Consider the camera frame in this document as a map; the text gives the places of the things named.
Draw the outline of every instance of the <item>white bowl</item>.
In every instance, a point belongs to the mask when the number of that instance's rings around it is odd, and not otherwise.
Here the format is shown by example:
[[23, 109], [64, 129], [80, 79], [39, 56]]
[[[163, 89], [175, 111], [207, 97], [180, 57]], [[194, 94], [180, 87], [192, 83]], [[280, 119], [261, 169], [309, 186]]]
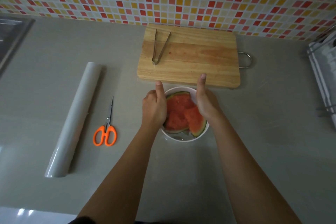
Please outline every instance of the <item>white bowl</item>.
[[[190, 92], [191, 99], [196, 103], [196, 90], [193, 89], [193, 88], [190, 88], [190, 87], [183, 87], [183, 86], [175, 87], [175, 88], [172, 88], [170, 90], [167, 90], [165, 92], [165, 95], [167, 97], [167, 96], [169, 96], [173, 93], [179, 92], [179, 91]], [[189, 133], [189, 135], [186, 135], [183, 132], [178, 133], [178, 134], [168, 134], [168, 133], [166, 133], [165, 128], [163, 126], [161, 127], [161, 130], [165, 134], [166, 139], [172, 139], [172, 140], [179, 141], [179, 142], [191, 142], [191, 141], [195, 141], [196, 139], [199, 139], [201, 136], [203, 136], [205, 134], [205, 132], [208, 130], [208, 128], [209, 128], [209, 124], [207, 122], [203, 133], [201, 133], [198, 137], [194, 137], [191, 133]]]

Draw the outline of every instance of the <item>metal ring handle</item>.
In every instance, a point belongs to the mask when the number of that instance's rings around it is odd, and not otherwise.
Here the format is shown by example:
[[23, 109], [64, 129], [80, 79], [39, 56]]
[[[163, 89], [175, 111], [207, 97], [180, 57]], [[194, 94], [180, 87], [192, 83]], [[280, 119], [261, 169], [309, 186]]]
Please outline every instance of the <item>metal ring handle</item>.
[[245, 54], [250, 59], [250, 64], [248, 66], [246, 66], [246, 67], [239, 67], [239, 68], [250, 68], [252, 66], [252, 57], [250, 55], [248, 55], [246, 52], [238, 52], [238, 53]]

